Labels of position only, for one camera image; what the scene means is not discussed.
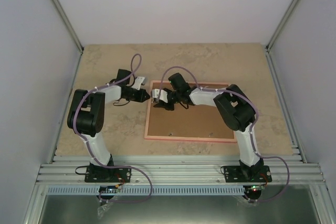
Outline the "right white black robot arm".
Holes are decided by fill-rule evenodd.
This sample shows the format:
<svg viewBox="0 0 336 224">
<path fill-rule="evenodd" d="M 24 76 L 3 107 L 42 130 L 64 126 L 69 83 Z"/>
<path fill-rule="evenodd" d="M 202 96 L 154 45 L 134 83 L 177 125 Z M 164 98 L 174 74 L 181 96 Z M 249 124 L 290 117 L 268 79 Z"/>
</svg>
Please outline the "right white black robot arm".
<svg viewBox="0 0 336 224">
<path fill-rule="evenodd" d="M 198 83 L 191 86 L 180 73 L 169 77 L 172 89 L 158 88 L 151 90 L 156 108 L 173 111 L 177 103 L 189 106 L 206 105 L 216 107 L 225 125 L 236 133 L 240 159 L 241 176 L 248 182 L 254 181 L 260 175 L 264 165 L 255 140 L 254 126 L 258 113 L 252 102 L 235 84 L 227 88 L 206 88 Z"/>
</svg>

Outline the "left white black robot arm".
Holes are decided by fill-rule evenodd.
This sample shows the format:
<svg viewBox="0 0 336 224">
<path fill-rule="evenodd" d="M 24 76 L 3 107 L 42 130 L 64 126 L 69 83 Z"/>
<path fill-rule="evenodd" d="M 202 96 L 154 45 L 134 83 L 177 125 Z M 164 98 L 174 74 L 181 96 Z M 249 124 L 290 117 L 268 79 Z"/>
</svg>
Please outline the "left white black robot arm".
<svg viewBox="0 0 336 224">
<path fill-rule="evenodd" d="M 90 163 L 85 172 L 85 181 L 120 182 L 129 180 L 131 170 L 115 168 L 111 153 L 108 151 L 103 136 L 105 105 L 122 99 L 128 102 L 143 103 L 150 98 L 146 89 L 145 77 L 135 77 L 129 70 L 118 70 L 117 77 L 101 87 L 93 90 L 77 89 L 74 92 L 67 126 L 84 142 Z"/>
</svg>

